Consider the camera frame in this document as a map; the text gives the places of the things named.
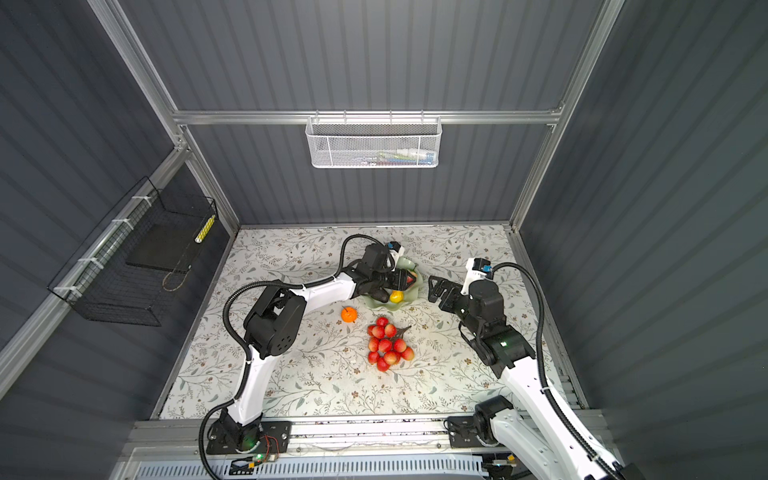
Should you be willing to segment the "green scalloped fruit bowl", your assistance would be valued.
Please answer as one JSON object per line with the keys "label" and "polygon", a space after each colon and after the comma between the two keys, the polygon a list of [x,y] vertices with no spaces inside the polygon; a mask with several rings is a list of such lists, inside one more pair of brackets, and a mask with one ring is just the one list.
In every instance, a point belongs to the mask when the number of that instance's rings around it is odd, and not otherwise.
{"label": "green scalloped fruit bowl", "polygon": [[[417,279],[412,285],[407,286],[406,280],[409,273],[415,274]],[[367,292],[361,295],[361,298],[370,308],[396,311],[401,307],[407,306],[414,302],[419,297],[419,290],[423,283],[424,277],[418,272],[417,264],[412,260],[401,257],[397,260],[396,266],[393,270],[379,274],[374,278],[372,286],[368,289]],[[403,291],[404,299],[399,304],[393,304],[390,301],[387,303],[378,302],[370,296],[370,293],[376,289],[385,289],[389,294],[395,290]]]}

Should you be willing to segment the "yellow fake banana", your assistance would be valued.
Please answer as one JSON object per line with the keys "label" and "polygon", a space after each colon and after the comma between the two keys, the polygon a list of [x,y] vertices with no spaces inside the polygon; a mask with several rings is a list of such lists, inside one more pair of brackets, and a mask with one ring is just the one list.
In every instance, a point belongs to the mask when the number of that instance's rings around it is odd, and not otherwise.
{"label": "yellow fake banana", "polygon": [[404,292],[397,291],[397,290],[393,291],[389,297],[389,301],[393,304],[399,304],[403,301],[403,299],[404,299]]}

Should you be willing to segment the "small orange tangerine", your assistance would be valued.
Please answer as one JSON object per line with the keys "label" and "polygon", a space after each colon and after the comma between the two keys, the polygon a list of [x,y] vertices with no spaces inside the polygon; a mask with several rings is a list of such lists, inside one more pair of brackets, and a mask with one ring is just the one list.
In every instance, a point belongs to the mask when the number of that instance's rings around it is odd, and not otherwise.
{"label": "small orange tangerine", "polygon": [[355,323],[358,319],[358,311],[351,306],[345,306],[340,312],[341,320],[344,323]]}

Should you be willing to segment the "red fake grape bunch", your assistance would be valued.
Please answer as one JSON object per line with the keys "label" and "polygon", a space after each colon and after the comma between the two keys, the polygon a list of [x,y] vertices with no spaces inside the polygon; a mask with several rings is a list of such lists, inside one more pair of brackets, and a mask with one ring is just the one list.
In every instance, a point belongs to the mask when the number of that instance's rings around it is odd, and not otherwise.
{"label": "red fake grape bunch", "polygon": [[378,317],[367,327],[368,363],[380,372],[387,372],[402,361],[412,361],[415,351],[405,339],[405,334],[410,329],[410,326],[396,326],[385,316]]}

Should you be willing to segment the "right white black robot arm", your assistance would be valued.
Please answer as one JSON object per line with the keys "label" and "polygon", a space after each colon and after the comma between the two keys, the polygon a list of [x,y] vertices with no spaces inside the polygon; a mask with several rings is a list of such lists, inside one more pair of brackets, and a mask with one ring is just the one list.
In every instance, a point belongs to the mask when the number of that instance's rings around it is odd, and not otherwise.
{"label": "right white black robot arm", "polygon": [[623,465],[592,434],[538,366],[541,356],[504,314],[498,286],[479,277],[460,285],[429,278],[428,300],[459,318],[465,341],[511,391],[476,405],[478,438],[515,455],[537,479],[642,479],[634,464]]}

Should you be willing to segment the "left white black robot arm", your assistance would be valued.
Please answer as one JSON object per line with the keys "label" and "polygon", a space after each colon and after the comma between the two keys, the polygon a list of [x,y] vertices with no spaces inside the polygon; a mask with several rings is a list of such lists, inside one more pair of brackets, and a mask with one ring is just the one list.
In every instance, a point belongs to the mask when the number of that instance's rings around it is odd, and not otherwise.
{"label": "left white black robot arm", "polygon": [[[417,275],[410,268],[398,266],[403,255],[397,241],[383,243],[353,234],[342,242],[339,264],[330,276],[301,284],[251,282],[227,298],[222,322],[245,359],[233,398],[216,408],[220,415],[214,425],[224,439],[239,450],[260,441],[267,383],[278,357],[294,344],[304,315],[359,296],[387,303],[392,292],[406,291],[416,283]],[[232,325],[231,310],[241,295],[254,289],[262,292],[244,318],[244,333],[239,334]]]}

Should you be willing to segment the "items in white basket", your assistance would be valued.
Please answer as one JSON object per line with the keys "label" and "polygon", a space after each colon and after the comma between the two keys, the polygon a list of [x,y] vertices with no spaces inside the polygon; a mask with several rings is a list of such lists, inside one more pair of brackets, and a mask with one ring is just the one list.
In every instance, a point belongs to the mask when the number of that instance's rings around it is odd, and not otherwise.
{"label": "items in white basket", "polygon": [[438,165],[438,153],[434,150],[406,148],[370,153],[352,159],[363,166],[431,168]]}

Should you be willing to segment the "yellow tube in basket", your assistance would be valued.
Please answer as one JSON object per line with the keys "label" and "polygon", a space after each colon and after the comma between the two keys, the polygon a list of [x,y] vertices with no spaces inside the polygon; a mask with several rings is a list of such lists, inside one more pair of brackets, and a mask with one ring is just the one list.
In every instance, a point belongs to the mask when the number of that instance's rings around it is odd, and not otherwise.
{"label": "yellow tube in basket", "polygon": [[203,241],[206,239],[207,235],[211,231],[212,227],[214,226],[216,222],[216,215],[211,215],[206,222],[202,225],[198,233],[196,234],[194,238],[194,242],[196,244],[202,244]]}

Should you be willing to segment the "black pad in basket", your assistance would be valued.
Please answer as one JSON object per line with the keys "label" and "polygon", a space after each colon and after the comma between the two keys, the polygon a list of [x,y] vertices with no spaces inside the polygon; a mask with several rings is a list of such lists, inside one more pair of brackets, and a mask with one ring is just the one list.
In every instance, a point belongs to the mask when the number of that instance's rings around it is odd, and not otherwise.
{"label": "black pad in basket", "polygon": [[125,263],[166,273],[187,273],[200,252],[193,229],[153,225],[128,254]]}

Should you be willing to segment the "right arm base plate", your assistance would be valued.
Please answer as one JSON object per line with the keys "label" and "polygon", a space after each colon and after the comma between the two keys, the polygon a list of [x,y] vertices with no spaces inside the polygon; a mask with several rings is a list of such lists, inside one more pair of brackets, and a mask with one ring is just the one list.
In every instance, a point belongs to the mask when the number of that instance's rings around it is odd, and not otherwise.
{"label": "right arm base plate", "polygon": [[442,424],[447,432],[449,444],[454,449],[505,449],[503,444],[492,439],[489,433],[481,430],[472,415],[448,416]]}

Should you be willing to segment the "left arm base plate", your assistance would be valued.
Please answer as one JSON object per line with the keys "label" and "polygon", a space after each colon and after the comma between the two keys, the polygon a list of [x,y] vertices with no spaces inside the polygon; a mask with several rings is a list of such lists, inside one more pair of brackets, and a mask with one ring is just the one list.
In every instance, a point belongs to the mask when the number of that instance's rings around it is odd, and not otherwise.
{"label": "left arm base plate", "polygon": [[208,455],[278,455],[287,451],[293,424],[267,421],[245,428],[227,427],[216,420],[205,434]]}

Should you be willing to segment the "aluminium front rail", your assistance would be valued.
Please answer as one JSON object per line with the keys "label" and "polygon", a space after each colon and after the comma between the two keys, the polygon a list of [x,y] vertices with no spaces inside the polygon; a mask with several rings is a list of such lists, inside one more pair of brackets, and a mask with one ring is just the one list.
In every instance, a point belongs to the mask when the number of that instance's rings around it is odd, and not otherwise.
{"label": "aluminium front rail", "polygon": [[[454,449],[450,446],[443,420],[459,414],[403,414],[383,416],[327,416],[267,418],[267,421],[289,421],[293,424],[291,438],[284,455],[309,455],[314,453],[354,454],[372,451],[418,449],[430,452],[472,451],[474,453],[519,453],[511,444],[505,449],[472,448]],[[200,420],[151,420],[137,422],[126,442],[119,460],[129,461],[136,456],[168,457],[191,456],[199,461],[199,451],[205,450],[205,434],[212,423],[204,425]]]}

